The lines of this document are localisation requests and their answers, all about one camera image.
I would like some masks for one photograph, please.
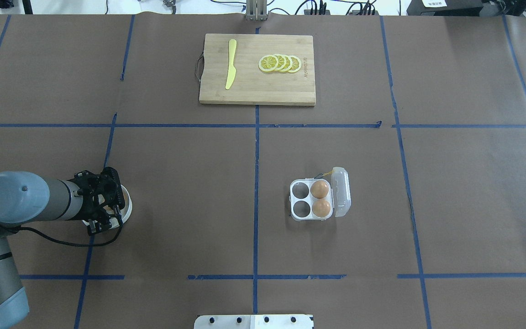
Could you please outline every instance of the wooden cutting board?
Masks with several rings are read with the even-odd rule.
[[[228,40],[237,41],[234,83],[225,89],[228,72]],[[296,73],[264,73],[259,59],[269,54],[298,56]],[[200,83],[202,104],[315,106],[314,42],[312,36],[207,34],[204,71]]]

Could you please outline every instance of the egg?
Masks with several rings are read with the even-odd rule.
[[[328,195],[328,190],[330,190],[330,187],[328,187],[328,183],[325,180],[316,181],[311,185],[310,189],[311,195],[317,199],[325,198]]]
[[[326,217],[330,214],[330,202],[328,200],[318,200],[311,206],[311,210],[318,217]]]

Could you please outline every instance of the knife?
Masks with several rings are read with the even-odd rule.
[[[237,69],[234,68],[234,53],[237,50],[237,41],[235,39],[228,40],[228,73],[227,73],[227,84],[226,90],[230,89],[234,82],[234,76],[237,73]]]

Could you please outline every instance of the egg tray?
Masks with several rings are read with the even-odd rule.
[[[326,200],[330,204],[330,212],[326,217],[318,217],[311,210],[314,202],[320,200],[311,195],[311,186],[319,180],[328,184],[328,194],[321,200]],[[319,220],[325,221],[334,212],[334,200],[332,199],[332,187],[325,179],[296,179],[289,186],[289,203],[292,218],[296,221]]]

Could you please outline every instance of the egg container lid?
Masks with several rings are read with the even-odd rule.
[[[346,215],[352,204],[348,171],[342,167],[334,167],[332,169],[331,182],[334,190],[332,193],[334,216],[342,217]]]

